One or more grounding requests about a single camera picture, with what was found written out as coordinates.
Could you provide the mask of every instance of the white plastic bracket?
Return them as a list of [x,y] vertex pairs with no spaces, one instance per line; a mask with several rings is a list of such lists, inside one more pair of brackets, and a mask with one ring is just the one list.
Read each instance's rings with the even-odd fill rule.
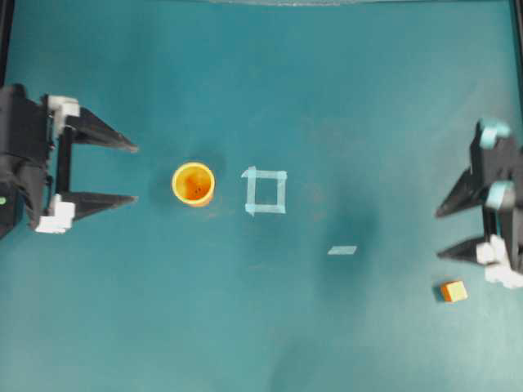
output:
[[49,96],[47,98],[49,113],[53,112],[53,136],[62,134],[67,116],[80,117],[80,105],[78,100],[68,96]]
[[50,215],[40,216],[35,231],[38,233],[63,234],[73,226],[76,206],[74,203],[62,202],[60,194],[55,194],[49,205]]

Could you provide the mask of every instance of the small block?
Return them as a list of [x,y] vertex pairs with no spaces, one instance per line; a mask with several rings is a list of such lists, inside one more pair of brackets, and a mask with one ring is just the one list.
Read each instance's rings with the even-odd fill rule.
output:
[[441,285],[440,289],[447,302],[463,301],[468,298],[467,290],[461,280],[445,283]]

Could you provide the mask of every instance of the orange cup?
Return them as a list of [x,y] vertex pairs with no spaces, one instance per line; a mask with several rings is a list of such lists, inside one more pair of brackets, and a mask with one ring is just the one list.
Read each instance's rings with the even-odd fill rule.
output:
[[172,176],[172,192],[191,207],[207,206],[214,195],[214,175],[202,163],[188,162],[181,165]]

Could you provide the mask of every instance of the light blue gripper part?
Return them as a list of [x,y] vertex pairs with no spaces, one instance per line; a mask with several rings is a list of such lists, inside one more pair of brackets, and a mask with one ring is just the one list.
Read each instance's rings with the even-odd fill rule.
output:
[[482,149],[493,149],[496,145],[496,139],[509,137],[511,134],[510,127],[496,118],[482,118],[480,120],[480,128],[480,147]]
[[503,204],[503,197],[508,190],[514,190],[514,183],[512,181],[496,181],[489,189],[489,195],[485,206],[498,210]]

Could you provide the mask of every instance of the tape strip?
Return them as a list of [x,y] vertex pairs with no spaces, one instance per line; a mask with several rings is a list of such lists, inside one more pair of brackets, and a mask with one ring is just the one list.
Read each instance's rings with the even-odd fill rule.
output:
[[[287,181],[286,171],[267,171],[256,170],[256,167],[249,167],[242,174],[242,178],[247,178],[247,202],[245,211],[254,216],[257,212],[284,214],[285,211],[285,182]],[[277,180],[276,204],[256,204],[256,180],[268,179]]]
[[356,253],[356,249],[358,249],[356,246],[331,247],[329,253],[327,254],[330,256],[354,255]]

